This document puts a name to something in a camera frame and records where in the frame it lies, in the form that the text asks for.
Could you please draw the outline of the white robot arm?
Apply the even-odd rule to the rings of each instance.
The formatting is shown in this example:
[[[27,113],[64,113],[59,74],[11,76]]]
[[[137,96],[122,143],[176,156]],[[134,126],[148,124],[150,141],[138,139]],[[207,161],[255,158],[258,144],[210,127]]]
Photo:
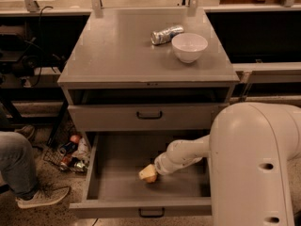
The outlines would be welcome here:
[[[169,143],[139,178],[152,183],[206,157],[214,226],[294,226],[287,162],[300,155],[300,107],[240,103],[208,136]]]

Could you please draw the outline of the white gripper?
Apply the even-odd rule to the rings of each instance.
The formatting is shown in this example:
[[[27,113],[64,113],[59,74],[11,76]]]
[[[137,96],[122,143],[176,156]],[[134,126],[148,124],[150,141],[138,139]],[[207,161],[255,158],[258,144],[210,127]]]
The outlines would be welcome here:
[[[175,171],[174,163],[169,159],[166,153],[161,153],[154,160],[154,165],[149,164],[143,170],[141,170],[138,175],[141,180],[146,177],[157,175],[168,175]]]

